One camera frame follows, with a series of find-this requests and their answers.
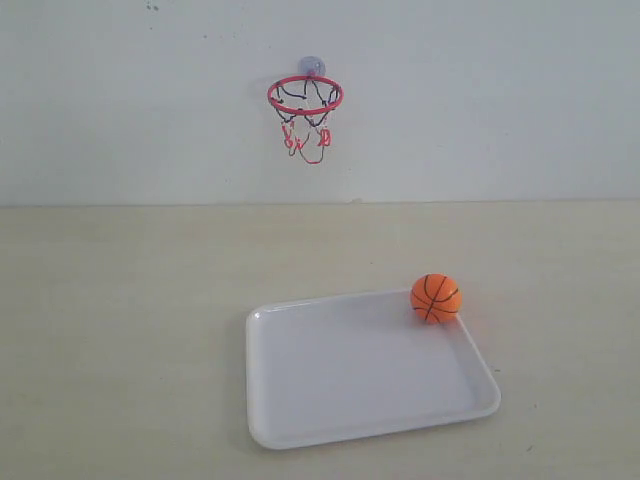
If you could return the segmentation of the white rectangular plastic tray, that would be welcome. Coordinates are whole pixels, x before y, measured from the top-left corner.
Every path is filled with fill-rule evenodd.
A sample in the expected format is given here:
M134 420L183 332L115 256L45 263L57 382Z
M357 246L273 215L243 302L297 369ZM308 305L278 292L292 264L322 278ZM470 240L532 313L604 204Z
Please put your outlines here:
M267 449L473 421L500 406L464 323L425 324L406 290L263 305L245 338L248 429Z

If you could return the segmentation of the small orange toy basketball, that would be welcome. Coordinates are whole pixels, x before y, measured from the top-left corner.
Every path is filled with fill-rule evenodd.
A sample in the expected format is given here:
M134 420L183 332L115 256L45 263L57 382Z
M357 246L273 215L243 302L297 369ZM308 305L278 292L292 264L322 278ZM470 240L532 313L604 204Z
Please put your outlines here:
M410 292L412 309L428 325L455 320L461 302L458 284L452 277L444 274L422 276L414 282Z

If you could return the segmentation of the hoop net, black white red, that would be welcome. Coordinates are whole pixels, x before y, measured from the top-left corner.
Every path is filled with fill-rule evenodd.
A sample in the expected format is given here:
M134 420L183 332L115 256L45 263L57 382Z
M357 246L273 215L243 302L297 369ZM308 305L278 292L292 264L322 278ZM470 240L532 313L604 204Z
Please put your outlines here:
M344 100L343 88L327 77L294 75L274 82L267 100L279 118L289 156L320 164L332 144L328 120Z

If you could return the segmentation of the clear suction cup mount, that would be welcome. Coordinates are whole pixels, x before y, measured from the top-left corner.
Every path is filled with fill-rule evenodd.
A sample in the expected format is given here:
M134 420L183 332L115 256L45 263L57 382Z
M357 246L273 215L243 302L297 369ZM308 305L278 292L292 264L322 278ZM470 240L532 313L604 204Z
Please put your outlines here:
M323 77L326 73L326 65L320 57L305 56L298 62L298 72L303 76Z

